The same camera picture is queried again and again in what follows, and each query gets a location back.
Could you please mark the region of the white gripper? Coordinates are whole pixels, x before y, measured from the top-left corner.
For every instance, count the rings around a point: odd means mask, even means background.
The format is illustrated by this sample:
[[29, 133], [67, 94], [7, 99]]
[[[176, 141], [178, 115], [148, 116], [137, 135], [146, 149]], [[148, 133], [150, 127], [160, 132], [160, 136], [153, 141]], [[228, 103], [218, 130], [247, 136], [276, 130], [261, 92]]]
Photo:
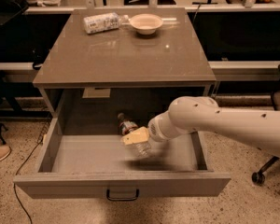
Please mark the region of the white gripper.
[[149, 137], [154, 141], [163, 142], [194, 132], [196, 132], [195, 128], [187, 126], [182, 119], [166, 111], [153, 118], [147, 128], [140, 127], [124, 135], [121, 142], [124, 145], [140, 144], [147, 142]]

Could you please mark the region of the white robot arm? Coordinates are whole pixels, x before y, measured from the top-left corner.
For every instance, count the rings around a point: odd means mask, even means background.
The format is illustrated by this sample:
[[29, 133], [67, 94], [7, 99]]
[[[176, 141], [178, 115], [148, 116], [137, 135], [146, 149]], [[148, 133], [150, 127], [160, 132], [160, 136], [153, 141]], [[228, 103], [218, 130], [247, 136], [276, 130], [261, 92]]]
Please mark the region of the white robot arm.
[[195, 132], [218, 133], [280, 158], [280, 111], [223, 108], [210, 97], [174, 99], [167, 111], [124, 135], [122, 142], [144, 146]]

